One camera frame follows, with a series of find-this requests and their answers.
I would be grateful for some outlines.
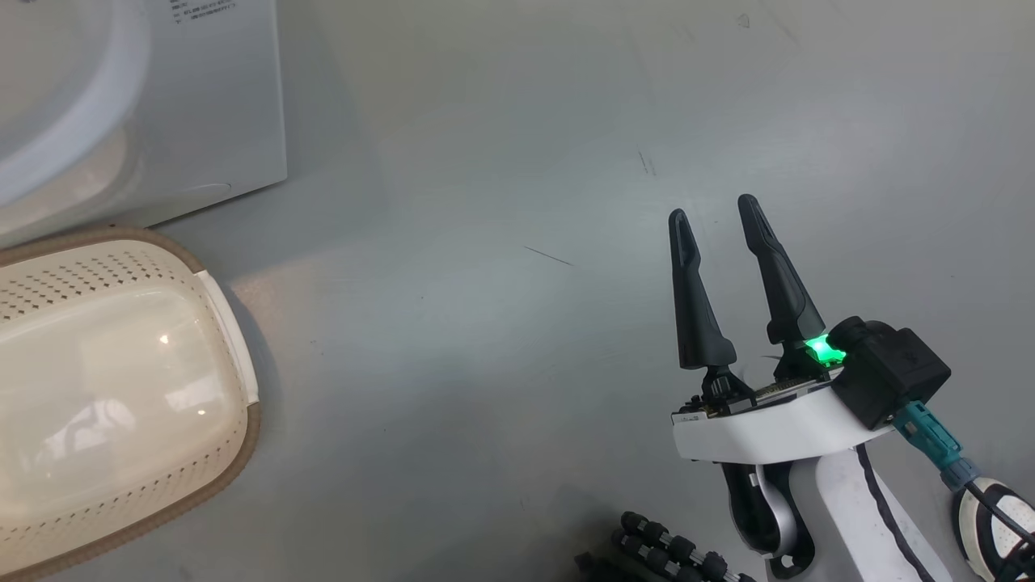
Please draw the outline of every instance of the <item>gray table surface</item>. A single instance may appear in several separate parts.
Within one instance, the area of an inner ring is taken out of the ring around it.
[[[778,353],[736,209],[828,325],[910,326],[931,407],[1035,494],[1035,4],[286,0],[291,177],[160,227],[221,282],[261,383],[250,465],[54,580],[571,580],[625,510],[756,577],[720,471],[676,455],[666,216],[735,370]],[[958,580],[936,471],[875,463]]]

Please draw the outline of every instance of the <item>cable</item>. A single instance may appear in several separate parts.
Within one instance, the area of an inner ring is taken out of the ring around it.
[[[877,512],[881,514],[885,527],[891,531],[891,535],[895,539],[898,551],[901,552],[906,561],[916,570],[916,574],[922,582],[935,582],[927,569],[920,563],[920,558],[916,557],[913,548],[910,548],[901,529],[898,528],[898,522],[895,521],[895,516],[891,513],[891,507],[888,506],[888,500],[884,498],[884,492],[881,491],[881,486],[877,483],[877,475],[874,473],[874,466],[869,463],[866,445],[864,443],[856,445],[855,452],[859,455],[859,464],[862,465],[862,473],[866,477],[866,487],[869,489],[869,494],[874,496],[874,501],[877,502]]]
[[[1017,522],[1013,521],[1010,516],[1003,513],[1003,511],[999,508],[999,505],[995,505],[992,501],[988,501],[988,498],[984,496],[984,492],[981,491],[981,488],[978,487],[976,483],[970,482],[965,487],[967,488],[967,491],[969,491],[970,494],[977,499],[978,503],[981,503],[985,510],[992,512],[992,515],[996,516],[996,518],[1003,522],[1006,527],[1009,527],[1013,533],[1016,533],[1017,536],[1021,537],[1021,542],[1028,545],[1029,550],[1035,549],[1035,535],[1032,535],[1030,531],[1025,529]]]

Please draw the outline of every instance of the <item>teal cable connector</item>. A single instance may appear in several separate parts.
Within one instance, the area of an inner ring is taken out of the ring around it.
[[[914,401],[895,414],[898,433],[919,448],[942,472],[942,481],[954,492],[981,476],[981,471],[959,454],[964,447],[922,403]]]

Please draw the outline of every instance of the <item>cream plastic basket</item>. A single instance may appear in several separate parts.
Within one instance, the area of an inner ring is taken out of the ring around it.
[[[0,582],[204,502],[259,421],[233,313],[176,243],[112,228],[0,252]]]

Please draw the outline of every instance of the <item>green led light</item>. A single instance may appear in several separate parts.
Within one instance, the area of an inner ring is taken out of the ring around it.
[[[826,333],[805,342],[805,345],[809,347],[810,355],[816,358],[816,361],[828,368],[845,360],[845,352],[835,350],[830,347],[830,344],[827,344]]]

